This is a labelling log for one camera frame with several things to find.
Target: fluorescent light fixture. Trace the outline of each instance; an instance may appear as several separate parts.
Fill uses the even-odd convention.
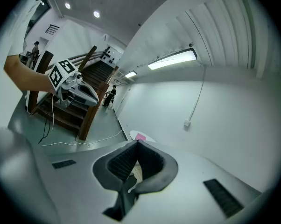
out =
[[[127,75],[125,75],[125,77],[130,78],[136,75],[136,72],[133,70],[130,73],[128,73]]]
[[[163,58],[160,58],[151,64],[148,65],[148,67],[151,70],[155,70],[167,65],[173,65],[181,62],[186,61],[194,61],[197,59],[197,54],[193,48],[189,48],[186,50],[178,51],[176,53],[173,53],[171,55],[165,56]]]
[[[94,16],[98,18],[100,16],[100,13],[98,11],[95,11]]]

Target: person's arm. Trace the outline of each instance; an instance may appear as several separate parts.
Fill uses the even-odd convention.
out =
[[[8,56],[4,70],[20,90],[55,93],[49,77],[22,64],[19,60],[19,55]]]

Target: table surface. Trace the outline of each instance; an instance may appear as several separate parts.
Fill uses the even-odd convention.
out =
[[[130,135],[131,139],[134,140],[138,133],[143,135],[143,136],[145,136],[147,141],[151,141],[151,142],[155,142],[156,143],[156,141],[154,139],[152,139],[150,136],[148,136],[148,135],[146,135],[146,134],[144,134],[144,133],[142,133],[140,131],[137,131],[137,130],[131,130],[129,132],[129,135]]]

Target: gray floor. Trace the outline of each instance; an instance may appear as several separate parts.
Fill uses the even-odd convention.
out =
[[[9,129],[23,134],[33,144],[38,145],[39,140],[43,137],[45,118],[39,114],[30,116],[25,110],[25,99],[21,98],[17,105],[13,116],[9,123]],[[46,133],[48,130],[48,121],[46,125]],[[120,131],[116,116],[113,110],[109,110],[103,106],[100,106],[95,119],[91,125],[85,143],[93,143],[98,140],[102,140],[116,135]],[[68,131],[58,125],[54,125],[53,131],[49,132],[47,138],[43,139],[39,145],[64,142],[69,144],[76,144],[82,141],[75,141],[75,134]],[[96,149],[105,147],[108,145],[116,144],[125,141],[122,132],[116,137],[110,138],[101,142],[92,144],[87,147],[85,144],[69,146],[65,144],[54,144],[52,146],[43,147],[47,155],[64,154],[72,152],[80,152],[85,150]]]

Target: pink object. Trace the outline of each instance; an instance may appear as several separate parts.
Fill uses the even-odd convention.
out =
[[[137,133],[135,140],[146,140],[146,137],[144,135],[141,135],[140,133]]]

